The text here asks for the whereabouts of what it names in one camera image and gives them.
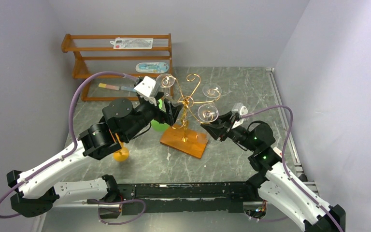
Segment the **clear wine glass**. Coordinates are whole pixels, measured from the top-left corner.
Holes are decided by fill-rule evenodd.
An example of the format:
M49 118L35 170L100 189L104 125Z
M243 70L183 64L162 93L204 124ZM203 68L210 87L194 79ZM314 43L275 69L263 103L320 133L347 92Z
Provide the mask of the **clear wine glass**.
M211 123L217 120L219 111L212 103L206 103L198 108L198 118L202 123Z
M164 97L171 98L171 89L175 82L175 77L169 73L159 75L156 78L158 92L163 92Z
M210 83L210 84L206 84L202 88L202 92L207 98L210 99L206 102L210 103L210 102L215 102L220 99L222 95L222 88L217 84Z

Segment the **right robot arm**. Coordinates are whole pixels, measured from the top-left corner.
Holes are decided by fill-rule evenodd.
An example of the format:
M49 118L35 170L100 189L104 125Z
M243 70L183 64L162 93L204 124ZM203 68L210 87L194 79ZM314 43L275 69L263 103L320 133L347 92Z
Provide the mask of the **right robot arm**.
M215 140L231 139L252 152L248 160L256 174L246 181L248 198L271 203L303 232L345 231L345 210L320 198L287 167L282 152L271 147L275 143L271 127L257 120L253 129L245 128L237 124L240 118L228 112L201 127Z

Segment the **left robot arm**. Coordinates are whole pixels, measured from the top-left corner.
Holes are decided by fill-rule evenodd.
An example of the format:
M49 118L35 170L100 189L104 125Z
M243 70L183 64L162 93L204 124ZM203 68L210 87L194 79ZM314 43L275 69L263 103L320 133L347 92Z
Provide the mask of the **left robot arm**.
M83 165L122 151L123 145L152 121L173 125L182 108L181 103L168 99L157 104L142 100L137 107L126 98L112 101L103 108L99 123L80 133L67 148L26 172L14 170L7 174L8 185L15 190L10 198L11 208L32 218L63 203L120 200L118 184L112 175L79 182L63 182L63 178Z

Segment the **green plastic wine glass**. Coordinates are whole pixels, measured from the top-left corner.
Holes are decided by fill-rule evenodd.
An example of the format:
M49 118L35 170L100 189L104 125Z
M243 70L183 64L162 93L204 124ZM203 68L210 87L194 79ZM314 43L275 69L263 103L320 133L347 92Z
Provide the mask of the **green plastic wine glass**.
M163 100L162 99L159 99L158 100L158 106L159 106L159 109L162 110L163 112L165 112L165 110L163 109L164 107L164 103L163 103ZM151 128L157 132L164 132L166 131L170 125L167 124L167 123L159 123L158 121L156 120L151 120Z

